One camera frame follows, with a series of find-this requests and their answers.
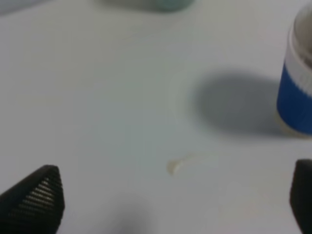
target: white table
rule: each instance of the white table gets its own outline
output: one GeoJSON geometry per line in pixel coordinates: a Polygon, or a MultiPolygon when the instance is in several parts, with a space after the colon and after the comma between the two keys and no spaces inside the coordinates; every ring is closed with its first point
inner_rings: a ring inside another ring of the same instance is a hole
{"type": "Polygon", "coordinates": [[[56,164],[59,234],[300,233],[289,190],[312,144],[273,116],[307,1],[158,14],[51,0],[0,17],[0,192],[56,164]],[[168,160],[189,153],[207,158],[171,177],[168,160]]]}

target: blue label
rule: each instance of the blue label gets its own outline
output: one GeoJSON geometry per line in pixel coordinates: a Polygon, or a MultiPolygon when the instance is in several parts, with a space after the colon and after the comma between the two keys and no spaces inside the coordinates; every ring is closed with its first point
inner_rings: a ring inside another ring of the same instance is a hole
{"type": "Polygon", "coordinates": [[[312,97],[295,85],[285,65],[278,91],[277,111],[291,128],[312,135],[312,97]]]}

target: white surface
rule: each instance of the white surface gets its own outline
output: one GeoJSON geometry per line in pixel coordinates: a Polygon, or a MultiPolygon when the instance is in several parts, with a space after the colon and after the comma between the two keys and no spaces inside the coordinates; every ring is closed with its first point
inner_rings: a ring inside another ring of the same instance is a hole
{"type": "Polygon", "coordinates": [[[298,234],[289,190],[311,142],[223,131],[195,117],[192,96],[220,72],[277,83],[306,2],[198,0],[157,14],[52,0],[1,17],[0,190],[58,165],[59,234],[131,233],[108,231],[122,216],[142,234],[298,234]],[[218,164],[170,177],[167,161],[188,153],[218,155],[218,164]]]}

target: blurry teal object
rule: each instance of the blurry teal object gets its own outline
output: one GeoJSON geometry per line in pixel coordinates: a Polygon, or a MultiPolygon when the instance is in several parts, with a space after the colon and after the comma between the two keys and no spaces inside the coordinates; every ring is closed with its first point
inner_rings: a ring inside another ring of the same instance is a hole
{"type": "Polygon", "coordinates": [[[156,0],[158,7],[166,11],[175,11],[190,5],[194,0],[156,0]]]}

